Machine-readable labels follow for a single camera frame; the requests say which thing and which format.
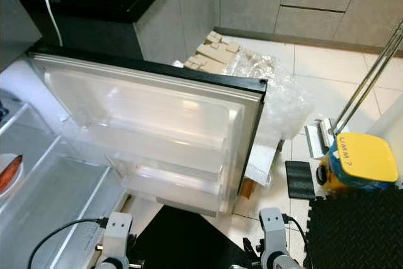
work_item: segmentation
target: refrigerator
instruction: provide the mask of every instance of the refrigerator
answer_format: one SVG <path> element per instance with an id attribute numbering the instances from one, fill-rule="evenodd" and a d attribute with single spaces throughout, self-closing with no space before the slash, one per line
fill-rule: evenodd
<path id="1" fill-rule="evenodd" d="M 12 39 L 5 49 L 13 58 L 0 73 L 0 169 L 23 160 L 0 194 L 2 268 L 25 268 L 50 231 L 109 216 L 128 195 L 211 216 L 233 211 L 266 81 L 41 43 L 26 51 Z M 95 224 L 66 229 L 33 268 L 89 268 L 101 237 Z"/>

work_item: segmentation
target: black foam mat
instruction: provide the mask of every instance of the black foam mat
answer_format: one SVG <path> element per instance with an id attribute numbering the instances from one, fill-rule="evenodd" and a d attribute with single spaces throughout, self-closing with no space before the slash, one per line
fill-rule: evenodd
<path id="1" fill-rule="evenodd" d="M 129 261 L 145 260 L 146 269 L 251 266 L 247 254 L 201 215 L 168 206 L 153 218 L 127 256 Z"/>
<path id="2" fill-rule="evenodd" d="M 403 268 L 402 190 L 317 197 L 309 205 L 315 269 Z"/>
<path id="3" fill-rule="evenodd" d="M 308 162 L 285 161 L 285 169 L 290 198 L 315 198 L 314 183 Z"/>

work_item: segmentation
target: metal rod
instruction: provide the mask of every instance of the metal rod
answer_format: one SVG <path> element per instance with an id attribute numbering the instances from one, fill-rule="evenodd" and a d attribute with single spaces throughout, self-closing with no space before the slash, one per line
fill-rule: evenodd
<path id="1" fill-rule="evenodd" d="M 363 87 L 365 86 L 365 84 L 368 82 L 368 80 L 370 79 L 371 75 L 373 74 L 373 72 L 377 69 L 379 63 L 382 61 L 382 59 L 384 57 L 388 57 L 387 55 L 389 55 L 391 52 L 393 54 L 396 53 L 397 47 L 399 46 L 400 42 L 396 45 L 396 41 L 399 41 L 399 38 L 402 36 L 403 34 L 403 20 L 400 21 L 399 26 L 396 28 L 396 31 L 394 32 L 394 34 L 391 36 L 391 38 L 389 39 L 388 43 L 386 44 L 385 48 L 381 51 L 381 53 L 379 54 L 378 58 L 376 59 L 375 63 L 372 65 L 372 68 L 369 70 L 369 72 L 366 74 L 366 76 L 364 77 L 364 79 L 362 80 L 362 82 L 360 83 L 360 85 L 357 87 L 357 89 L 355 90 L 355 92 L 353 93 L 353 95 L 351 96 L 351 98 L 349 99 L 349 101 L 347 102 L 346 106 L 343 108 L 343 110 L 341 111 L 340 115 L 337 117 L 337 119 L 335 120 L 335 122 L 333 123 L 332 127 L 329 129 L 329 133 L 330 134 L 335 134 L 335 129 L 337 128 L 338 123 L 341 121 L 341 119 L 344 117 L 344 115 L 346 114 L 346 112 L 348 111 L 349 107 L 353 104 L 354 100 L 357 98 L 357 96 L 359 95 L 359 93 L 361 92 L 361 90 L 363 89 Z M 340 132 L 342 131 L 342 129 L 344 128 L 345 124 L 348 122 L 345 121 L 345 123 L 343 123 L 343 127 L 340 127 L 337 131 Z"/>
<path id="2" fill-rule="evenodd" d="M 384 62 L 382 63 L 380 69 L 378 70 L 378 72 L 375 74 L 375 76 L 373 77 L 370 85 L 368 85 L 368 87 L 366 88 L 366 90 L 364 91 L 364 93 L 361 95 L 361 97 L 359 98 L 359 100 L 357 101 L 357 103 L 355 104 L 355 106 L 353 107 L 353 109 L 350 111 L 350 113 L 348 114 L 348 116 L 346 117 L 346 119 L 343 121 L 343 124 L 340 126 L 340 128 L 338 128 L 337 132 L 335 133 L 336 135 L 339 134 L 344 127 L 346 126 L 347 122 L 351 119 L 351 117 L 354 115 L 354 113 L 356 112 L 356 110 L 358 109 L 358 107 L 360 107 L 360 105 L 363 103 L 364 99 L 366 98 L 366 96 L 368 96 L 368 94 L 370 93 L 371 89 L 373 88 L 373 86 L 375 85 L 376 81 L 378 80 L 378 78 L 380 77 L 380 75 L 382 74 L 383 70 L 385 69 L 385 67 L 387 66 L 387 64 L 389 63 L 389 60 L 395 55 L 396 51 L 397 51 L 397 47 L 399 47 L 399 44 L 401 43 L 401 41 L 403 40 L 403 36 L 399 37 L 398 41 L 396 41 L 395 43 L 395 49 L 393 52 L 389 52 L 388 56 L 386 57 L 386 59 L 384 60 Z"/>

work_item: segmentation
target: orange food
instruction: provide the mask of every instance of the orange food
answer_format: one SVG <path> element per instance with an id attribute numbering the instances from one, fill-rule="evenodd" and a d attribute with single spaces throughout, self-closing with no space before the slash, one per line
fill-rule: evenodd
<path id="1" fill-rule="evenodd" d="M 7 188 L 23 161 L 23 155 L 16 156 L 10 164 L 0 173 L 0 193 Z"/>

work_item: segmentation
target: black cable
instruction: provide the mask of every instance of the black cable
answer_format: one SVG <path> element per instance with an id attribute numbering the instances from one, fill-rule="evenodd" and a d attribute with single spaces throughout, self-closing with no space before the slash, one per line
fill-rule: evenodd
<path id="1" fill-rule="evenodd" d="M 297 225 L 298 230 L 300 231 L 300 233 L 301 233 L 301 235 L 302 235 L 302 238 L 304 239 L 305 247 L 307 248 L 307 256 L 308 256 L 308 261 L 309 261 L 310 269 L 314 269 L 314 264 L 313 264 L 313 262 L 312 262 L 312 259 L 310 258 L 310 254 L 309 254 L 308 241 L 307 241 L 307 238 L 305 237 L 304 231 L 302 230 L 300 224 L 298 224 L 297 220 L 295 220 L 293 217 L 288 216 L 288 220 L 294 222 L 295 225 Z"/>
<path id="2" fill-rule="evenodd" d="M 28 261 L 28 269 L 31 269 L 33 257 L 35 256 L 35 253 L 38 251 L 38 249 L 44 244 L 44 242 L 46 242 L 46 241 L 47 241 L 48 239 L 50 239 L 52 236 L 54 236 L 55 234 L 57 234 L 59 231 L 65 229 L 65 228 L 67 228 L 67 227 L 70 227 L 71 225 L 78 224 L 78 223 L 83 223 L 83 222 L 94 222 L 94 223 L 99 224 L 102 228 L 105 228 L 105 227 L 106 227 L 106 224 L 108 223 L 108 218 L 103 217 L 103 218 L 100 218 L 100 219 L 81 219 L 81 220 L 74 220 L 74 221 L 72 221 L 72 222 L 70 222 L 70 223 L 67 223 L 67 224 L 63 225 L 62 227 L 57 228 L 56 230 L 52 231 L 50 234 L 48 234 L 47 236 L 45 236 L 45 237 L 35 246 L 34 250 L 32 251 L 32 253 L 31 253 L 31 255 L 30 255 L 30 259 L 29 259 L 29 261 Z"/>

